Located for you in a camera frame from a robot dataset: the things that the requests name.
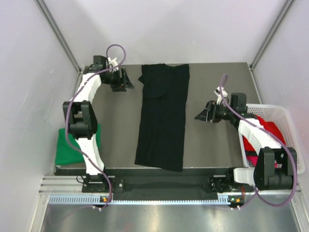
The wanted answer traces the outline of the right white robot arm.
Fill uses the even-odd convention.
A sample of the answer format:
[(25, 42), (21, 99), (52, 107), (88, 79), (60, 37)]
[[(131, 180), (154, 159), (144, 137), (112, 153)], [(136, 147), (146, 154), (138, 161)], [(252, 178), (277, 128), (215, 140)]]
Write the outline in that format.
[(229, 121), (231, 125), (252, 146), (257, 156), (253, 167), (229, 168), (225, 185), (230, 191), (237, 191), (243, 184), (259, 190), (292, 189), (297, 172), (297, 153), (292, 147), (283, 147), (283, 142), (273, 139), (260, 124), (255, 114), (248, 113), (244, 93), (233, 93), (230, 103), (222, 99), (208, 101), (195, 119), (206, 123)]

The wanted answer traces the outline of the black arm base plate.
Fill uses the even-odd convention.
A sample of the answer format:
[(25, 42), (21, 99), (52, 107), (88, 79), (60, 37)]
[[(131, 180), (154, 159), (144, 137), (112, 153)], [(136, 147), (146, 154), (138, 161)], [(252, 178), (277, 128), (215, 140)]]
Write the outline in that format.
[(232, 183), (228, 177), (228, 168), (184, 168), (181, 172), (163, 169), (137, 168), (137, 169), (107, 169), (105, 174), (90, 176), (81, 173), (83, 192), (108, 192), (120, 194), (133, 190), (201, 190), (206, 193), (224, 192), (252, 192), (248, 184)]

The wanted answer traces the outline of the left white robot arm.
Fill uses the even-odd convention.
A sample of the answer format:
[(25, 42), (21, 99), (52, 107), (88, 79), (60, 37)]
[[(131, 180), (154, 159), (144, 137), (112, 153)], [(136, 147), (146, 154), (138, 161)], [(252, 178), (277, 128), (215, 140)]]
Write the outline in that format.
[(103, 84), (113, 92), (125, 92), (134, 86), (127, 72), (120, 67), (117, 58), (94, 56), (93, 63), (84, 70), (81, 83), (70, 101), (63, 103), (65, 136), (71, 135), (76, 145), (69, 146), (79, 152), (85, 162), (86, 171), (82, 174), (83, 192), (110, 192), (111, 182), (104, 172), (105, 164), (98, 150), (98, 121), (92, 107), (94, 96)]

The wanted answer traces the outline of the black t-shirt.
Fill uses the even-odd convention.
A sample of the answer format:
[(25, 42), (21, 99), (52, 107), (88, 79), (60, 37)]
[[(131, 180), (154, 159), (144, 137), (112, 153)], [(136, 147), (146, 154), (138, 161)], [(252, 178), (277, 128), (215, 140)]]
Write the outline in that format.
[(183, 169), (189, 65), (143, 65), (142, 107), (135, 164)]

